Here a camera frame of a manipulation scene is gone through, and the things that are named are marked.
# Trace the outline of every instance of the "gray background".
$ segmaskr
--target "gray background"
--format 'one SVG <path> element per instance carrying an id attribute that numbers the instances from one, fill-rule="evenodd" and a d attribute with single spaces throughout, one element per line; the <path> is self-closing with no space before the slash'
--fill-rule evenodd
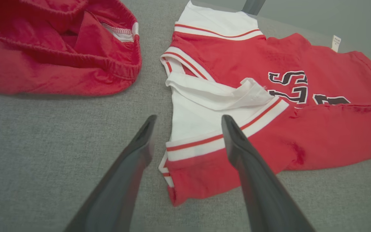
<path id="1" fill-rule="evenodd" d="M 140 184 L 132 231 L 248 231 L 241 188 L 172 207 L 158 171 L 171 130 L 171 90 L 159 56 L 187 0 L 124 0 L 140 24 L 137 82 L 108 97 L 0 95 L 0 232 L 54 232 L 69 220 L 144 120 L 157 114 L 156 151 Z M 258 17 L 266 36 L 331 37 Z M 352 50 L 347 41 L 340 52 Z M 277 175 L 318 231 L 371 231 L 371 160 Z"/>

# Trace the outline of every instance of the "red jersey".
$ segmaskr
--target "red jersey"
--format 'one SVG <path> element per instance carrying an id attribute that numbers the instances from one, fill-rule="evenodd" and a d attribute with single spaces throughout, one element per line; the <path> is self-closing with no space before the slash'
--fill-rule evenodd
<path id="1" fill-rule="evenodd" d="M 371 61 L 268 38 L 257 21 L 187 4 L 161 56 L 173 91 L 160 170 L 175 205 L 240 185 L 221 116 L 231 115 L 271 169 L 310 170 L 371 159 Z"/>

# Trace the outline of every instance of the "striped trim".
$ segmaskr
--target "striped trim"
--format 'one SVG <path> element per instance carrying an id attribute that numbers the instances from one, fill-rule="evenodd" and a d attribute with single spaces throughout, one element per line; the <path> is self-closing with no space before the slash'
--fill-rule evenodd
<path id="1" fill-rule="evenodd" d="M 168 71 L 171 73 L 171 72 L 173 71 L 173 69 L 171 68 L 170 62 L 168 62 L 168 60 L 166 60 L 164 57 L 163 57 L 163 60 L 164 60 L 165 63 L 167 64 Z"/>
<path id="2" fill-rule="evenodd" d="M 262 110 L 256 112 L 252 117 L 242 123 L 243 133 L 250 137 L 268 123 L 274 120 L 289 106 L 284 100 L 275 97 Z M 182 141 L 169 141 L 166 143 L 167 158 L 170 161 L 184 160 L 192 157 L 205 155 L 225 148 L 223 134 L 216 131 L 207 135 Z"/>
<path id="3" fill-rule="evenodd" d="M 167 181 L 168 186 L 170 186 L 171 188 L 174 188 L 173 178 L 171 177 L 171 175 L 168 171 L 168 168 L 165 165 L 166 161 L 167 161 L 167 152 L 165 152 L 164 156 L 162 157 L 162 160 L 161 160 L 161 162 L 158 166 L 158 169 L 160 170 L 160 172 L 164 176 L 165 181 Z"/>
<path id="4" fill-rule="evenodd" d="M 263 33 L 258 29 L 253 29 L 251 31 L 247 31 L 243 34 L 238 35 L 222 35 L 214 31 L 206 30 L 203 28 L 197 28 L 189 25 L 183 25 L 176 23 L 174 25 L 174 31 L 187 33 L 187 34 L 193 34 L 193 35 L 204 35 L 204 36 L 210 36 L 210 37 L 216 37 L 216 38 L 222 38 L 226 40 L 233 40 L 233 41 L 243 41 L 247 40 L 259 35 L 263 35 Z"/>
<path id="5" fill-rule="evenodd" d="M 203 66 L 178 47 L 169 47 L 161 57 L 173 58 L 187 67 L 198 78 L 215 82 L 214 78 L 203 68 Z"/>

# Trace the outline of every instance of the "red stripe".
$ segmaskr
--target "red stripe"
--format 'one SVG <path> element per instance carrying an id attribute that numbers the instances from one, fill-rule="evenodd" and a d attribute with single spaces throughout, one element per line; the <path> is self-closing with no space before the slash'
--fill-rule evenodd
<path id="1" fill-rule="evenodd" d="M 247 127 L 249 127 L 250 125 L 252 125 L 253 123 L 255 123 L 256 121 L 258 121 L 267 112 L 269 112 L 271 109 L 273 109 L 280 101 L 281 101 L 281 98 L 279 98 L 275 103 L 273 103 L 270 107 L 268 107 L 266 110 L 264 110 L 261 114 L 259 114 L 256 118 L 251 120 L 249 123 L 247 123 L 246 125 L 243 125 L 240 129 L 244 130 Z M 209 143 L 211 141 L 221 139 L 222 137 L 223 137 L 223 134 L 216 135 L 214 137 L 207 138 L 207 139 L 201 140 L 201 141 L 195 141 L 195 142 L 192 142 L 192 143 L 178 145 L 178 146 L 175 146 L 175 147 L 167 147 L 167 151 L 177 151 L 177 150 L 181 150 L 181 149 L 185 149 L 185 148 L 189 148 L 189 147 L 194 147 L 194 146 L 197 146 L 197 145 L 206 144 L 206 143 Z"/>
<path id="2" fill-rule="evenodd" d="M 195 141 L 195 142 L 192 142 L 192 143 L 183 144 L 183 145 L 179 145 L 179 146 L 175 146 L 175 147 L 168 147 L 167 151 L 176 151 L 176 150 L 181 150 L 181 149 L 188 148 L 188 147 L 194 147 L 194 146 L 197 146 L 197 145 L 201 145 L 201 144 L 209 143 L 211 141 L 218 140 L 222 137 L 223 137 L 223 135 L 221 134 L 221 135 L 216 135 L 214 137 L 207 138 L 207 139 L 201 140 L 201 141 Z"/>
<path id="3" fill-rule="evenodd" d="M 247 123 L 246 125 L 243 125 L 240 129 L 244 130 L 253 123 L 255 123 L 257 120 L 259 120 L 261 117 L 263 117 L 267 112 L 269 112 L 271 109 L 273 109 L 279 102 L 281 101 L 281 98 L 279 98 L 275 103 L 273 103 L 270 107 L 268 107 L 266 110 L 264 110 L 261 114 L 259 114 L 255 119 L 253 119 L 251 122 Z"/>
<path id="4" fill-rule="evenodd" d="M 209 30 L 201 29 L 201 28 L 197 28 L 197 27 L 192 27 L 192 26 L 189 26 L 189 25 L 175 24 L 174 26 L 180 26 L 180 27 L 195 29 L 195 30 L 199 30 L 199 31 L 206 31 L 206 32 L 213 33 L 213 34 L 216 34 L 216 35 L 219 35 L 219 36 L 222 36 L 222 37 L 226 37 L 226 38 L 236 38 L 236 37 L 240 37 L 240 36 L 243 36 L 243 35 L 250 34 L 251 32 L 259 31 L 259 29 L 255 29 L 255 30 L 246 32 L 246 33 L 241 34 L 241 35 L 225 36 L 225 35 L 221 35 L 221 34 L 215 33 L 213 31 L 209 31 Z"/>
<path id="5" fill-rule="evenodd" d="M 177 53 L 171 53 L 171 52 L 165 52 L 164 54 L 172 54 L 172 55 L 175 55 L 175 56 L 177 56 L 177 57 L 179 57 L 180 59 L 182 59 L 182 60 L 184 60 L 184 62 L 186 62 L 188 65 L 190 65 L 198 74 L 200 74 L 200 76 L 202 76 L 202 78 L 204 78 L 204 79 L 206 79 L 207 80 L 207 78 L 200 72 L 200 71 L 198 71 L 195 67 L 194 67 L 194 65 L 192 65 L 190 62 L 188 62 L 186 59 L 184 59 L 184 57 L 182 57 L 182 56 L 180 56 L 179 54 L 177 54 Z"/>
<path id="6" fill-rule="evenodd" d="M 168 62 L 168 60 L 166 60 L 165 58 L 163 58 L 163 59 L 165 60 L 165 63 L 168 66 L 168 71 L 171 73 L 173 71 L 173 69 L 171 68 L 170 62 Z"/>

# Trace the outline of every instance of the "clothing tag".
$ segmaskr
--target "clothing tag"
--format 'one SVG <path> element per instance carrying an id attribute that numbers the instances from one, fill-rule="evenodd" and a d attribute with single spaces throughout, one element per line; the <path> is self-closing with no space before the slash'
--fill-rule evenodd
<path id="1" fill-rule="evenodd" d="M 335 52 L 339 50 L 341 39 L 335 35 L 333 35 L 333 41 L 331 42 L 331 49 Z"/>

